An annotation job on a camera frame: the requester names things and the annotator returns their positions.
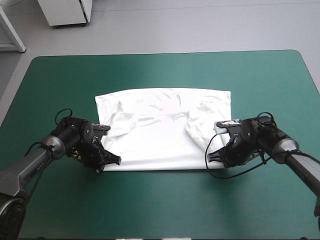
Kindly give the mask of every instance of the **metal arm segment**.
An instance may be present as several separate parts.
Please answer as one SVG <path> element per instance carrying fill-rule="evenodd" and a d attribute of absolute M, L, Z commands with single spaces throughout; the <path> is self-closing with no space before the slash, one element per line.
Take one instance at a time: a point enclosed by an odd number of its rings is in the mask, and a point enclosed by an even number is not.
<path fill-rule="evenodd" d="M 28 183 L 51 162 L 51 156 L 49 150 L 40 147 L 12 166 L 0 171 L 0 193 L 26 199 Z"/>

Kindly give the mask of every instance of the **black cable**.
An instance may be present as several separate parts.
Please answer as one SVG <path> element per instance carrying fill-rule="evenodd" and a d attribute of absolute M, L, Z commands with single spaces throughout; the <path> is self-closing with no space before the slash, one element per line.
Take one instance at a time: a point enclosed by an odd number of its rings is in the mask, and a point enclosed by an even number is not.
<path fill-rule="evenodd" d="M 70 114 L 68 116 L 66 116 L 66 120 L 68 120 L 69 118 L 71 118 L 73 112 L 72 112 L 72 109 L 71 108 L 64 108 L 64 109 L 61 109 L 60 111 L 58 111 L 58 113 L 55 115 L 54 117 L 54 122 L 55 124 L 58 126 L 59 124 L 57 123 L 57 117 L 59 116 L 60 113 L 62 112 L 65 112 L 65 111 L 70 111 Z"/>

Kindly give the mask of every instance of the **green table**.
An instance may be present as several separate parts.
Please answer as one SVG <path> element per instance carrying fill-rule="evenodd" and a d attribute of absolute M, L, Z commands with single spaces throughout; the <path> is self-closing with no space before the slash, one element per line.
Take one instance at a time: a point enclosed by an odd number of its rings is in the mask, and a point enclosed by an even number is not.
<path fill-rule="evenodd" d="M 297 51 L 45 56 L 32 61 L 0 128 L 0 168 L 48 134 L 58 110 L 98 122 L 96 95 L 162 87 L 230 90 L 233 118 L 272 112 L 303 151 L 320 158 L 320 96 Z M 20 237 L 318 238 L 315 201 L 274 161 L 218 180 L 204 170 L 97 174 L 64 157 L 44 172 Z"/>

